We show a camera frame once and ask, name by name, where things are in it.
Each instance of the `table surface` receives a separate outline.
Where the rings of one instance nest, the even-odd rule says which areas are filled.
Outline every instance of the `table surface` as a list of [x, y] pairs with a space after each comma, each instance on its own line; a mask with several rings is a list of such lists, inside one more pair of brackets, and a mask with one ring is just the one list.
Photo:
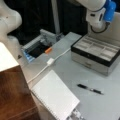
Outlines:
[[[26, 79], [29, 80], [38, 74], [46, 66], [49, 58], [56, 58], [80, 37], [80, 35], [69, 33], [53, 46], [53, 51], [49, 55], [43, 54], [24, 67], [23, 72]], [[72, 61], [69, 51], [59, 58], [51, 68], [37, 77], [30, 86], [36, 84], [50, 69], [53, 69], [80, 99], [81, 103], [78, 109], [87, 120], [118, 120], [120, 117], [120, 64], [109, 76], [104, 76]], [[77, 84], [80, 83], [103, 91], [105, 95], [77, 87]]]

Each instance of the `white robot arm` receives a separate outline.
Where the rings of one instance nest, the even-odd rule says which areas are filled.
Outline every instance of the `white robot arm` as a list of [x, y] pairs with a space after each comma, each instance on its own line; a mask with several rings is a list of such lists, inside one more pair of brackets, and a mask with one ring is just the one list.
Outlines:
[[112, 22], [116, 9], [115, 2], [111, 0], [68, 0], [78, 2], [87, 8], [87, 22], [95, 28], [101, 29], [103, 23]]

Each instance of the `black pen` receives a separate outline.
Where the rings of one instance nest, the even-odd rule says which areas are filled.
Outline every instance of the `black pen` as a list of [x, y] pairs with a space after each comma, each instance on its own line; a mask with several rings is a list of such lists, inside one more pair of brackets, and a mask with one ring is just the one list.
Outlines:
[[89, 87], [87, 87], [87, 86], [85, 86], [85, 85], [78, 84], [77, 86], [80, 87], [80, 88], [83, 88], [83, 89], [86, 89], [86, 90], [89, 90], [89, 91], [95, 92], [95, 93], [97, 93], [97, 94], [104, 95], [104, 93], [102, 93], [101, 91], [96, 90], [96, 89], [89, 88]]

